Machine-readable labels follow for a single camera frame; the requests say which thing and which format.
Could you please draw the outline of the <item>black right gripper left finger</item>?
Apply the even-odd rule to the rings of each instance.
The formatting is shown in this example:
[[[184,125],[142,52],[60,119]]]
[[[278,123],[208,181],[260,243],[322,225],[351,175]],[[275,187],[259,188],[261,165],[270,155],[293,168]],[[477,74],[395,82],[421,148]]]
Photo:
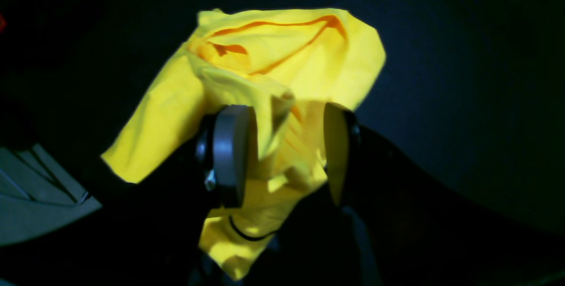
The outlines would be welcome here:
[[[226,105],[200,121],[194,157],[211,208],[243,206],[254,114],[251,106]]]

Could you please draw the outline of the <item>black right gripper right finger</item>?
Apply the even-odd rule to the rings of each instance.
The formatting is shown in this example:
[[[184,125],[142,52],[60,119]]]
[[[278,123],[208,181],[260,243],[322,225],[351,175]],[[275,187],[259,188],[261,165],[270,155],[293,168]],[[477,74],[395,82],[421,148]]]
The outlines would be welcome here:
[[[337,103],[325,105],[323,129],[325,169],[334,204],[341,207],[367,197],[390,170],[395,147]]]

